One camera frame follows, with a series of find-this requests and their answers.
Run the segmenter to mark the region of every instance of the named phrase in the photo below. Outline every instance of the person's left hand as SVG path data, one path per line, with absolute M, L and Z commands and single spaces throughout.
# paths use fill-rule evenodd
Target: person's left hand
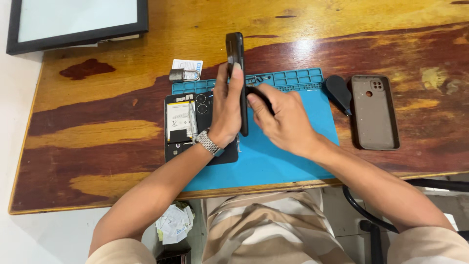
M 230 83 L 228 63 L 218 68 L 217 82 L 213 89 L 213 116 L 208 137 L 220 148 L 232 142 L 241 129 L 240 96 L 244 75 L 239 63 L 233 66 Z

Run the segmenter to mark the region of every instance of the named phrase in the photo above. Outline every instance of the brown phone case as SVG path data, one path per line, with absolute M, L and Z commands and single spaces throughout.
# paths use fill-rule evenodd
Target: brown phone case
M 355 75 L 350 82 L 355 143 L 364 149 L 399 149 L 401 144 L 388 77 Z

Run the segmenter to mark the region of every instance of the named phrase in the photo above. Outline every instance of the chair leg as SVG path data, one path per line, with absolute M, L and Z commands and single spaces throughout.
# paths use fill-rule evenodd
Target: chair leg
M 381 232 L 379 227 L 368 220 L 360 221 L 360 229 L 370 232 L 371 237 L 371 264 L 384 264 L 381 248 Z

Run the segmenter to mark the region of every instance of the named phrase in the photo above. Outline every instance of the black chair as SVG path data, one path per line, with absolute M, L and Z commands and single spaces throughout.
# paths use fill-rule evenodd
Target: black chair
M 429 187 L 429 188 L 438 188 L 445 189 L 450 191 L 458 192 L 469 192 L 469 182 L 463 181 L 445 181 L 445 180 L 436 180 L 436 179 L 410 179 L 406 180 L 414 186 Z M 350 205 L 355 208 L 362 216 L 368 220 L 360 221 L 360 229 L 366 232 L 370 232 L 371 238 L 371 263 L 372 264 L 383 264 L 383 251 L 381 248 L 381 233 L 379 226 L 395 232 L 397 231 L 396 227 L 390 223 L 387 223 L 376 216 L 370 214 L 367 210 L 363 209 L 352 197 L 348 186 L 344 185 L 342 187 L 343 193 Z M 462 236 L 465 240 L 469 241 L 469 231 L 458 231 L 458 234 Z

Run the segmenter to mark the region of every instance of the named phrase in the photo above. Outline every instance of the phone camera lens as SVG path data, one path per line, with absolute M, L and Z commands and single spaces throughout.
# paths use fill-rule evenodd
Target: phone camera lens
M 196 97 L 196 101 L 197 101 L 199 104 L 204 103 L 204 102 L 205 102 L 205 99 L 206 99 L 206 97 L 205 97 L 205 95 L 203 95 L 203 94 L 199 94 L 199 95 Z
M 199 112 L 199 114 L 205 114 L 208 110 L 208 107 L 204 104 L 201 104 L 197 107 L 197 112 Z

